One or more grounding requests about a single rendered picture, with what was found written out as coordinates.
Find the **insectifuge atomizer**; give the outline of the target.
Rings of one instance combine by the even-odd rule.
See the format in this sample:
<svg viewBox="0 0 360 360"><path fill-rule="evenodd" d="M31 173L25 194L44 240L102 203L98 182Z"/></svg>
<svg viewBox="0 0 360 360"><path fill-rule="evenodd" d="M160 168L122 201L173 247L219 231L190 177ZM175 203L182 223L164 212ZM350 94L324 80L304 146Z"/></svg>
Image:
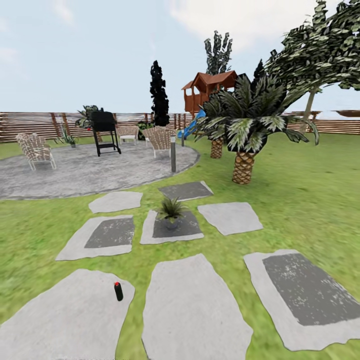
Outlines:
<svg viewBox="0 0 360 360"><path fill-rule="evenodd" d="M118 301L121 301L124 298L122 287L120 283L114 284L114 289Z"/></svg>

